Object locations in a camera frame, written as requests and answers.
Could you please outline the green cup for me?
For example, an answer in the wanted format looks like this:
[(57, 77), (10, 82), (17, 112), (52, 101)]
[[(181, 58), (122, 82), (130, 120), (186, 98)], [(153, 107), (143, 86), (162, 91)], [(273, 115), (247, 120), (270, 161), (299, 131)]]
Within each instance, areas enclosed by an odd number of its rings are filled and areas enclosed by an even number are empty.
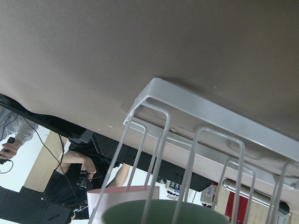
[[(101, 216), (103, 224), (140, 224), (145, 200), (129, 201), (107, 209)], [(176, 201), (152, 200), (149, 224), (170, 224), (174, 216)], [(183, 202), (178, 224), (227, 224), (227, 219), (218, 212), (192, 203)]]

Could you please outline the pink cup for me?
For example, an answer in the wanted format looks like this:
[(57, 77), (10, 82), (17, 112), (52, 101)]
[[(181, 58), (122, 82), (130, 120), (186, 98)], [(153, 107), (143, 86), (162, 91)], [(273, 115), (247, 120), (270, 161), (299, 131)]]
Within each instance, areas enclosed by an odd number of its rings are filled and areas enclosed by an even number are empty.
[[(105, 188), (104, 194), (101, 198), (100, 205), (97, 208), (96, 214), (93, 218), (93, 224), (101, 224), (102, 214), (112, 206), (120, 203), (145, 200), (148, 198), (150, 186), (130, 186), (127, 191), (127, 186), (123, 187), (109, 187)], [(96, 206), (101, 194), (101, 189), (93, 189), (87, 192), (88, 213), (91, 217), (92, 211)]]

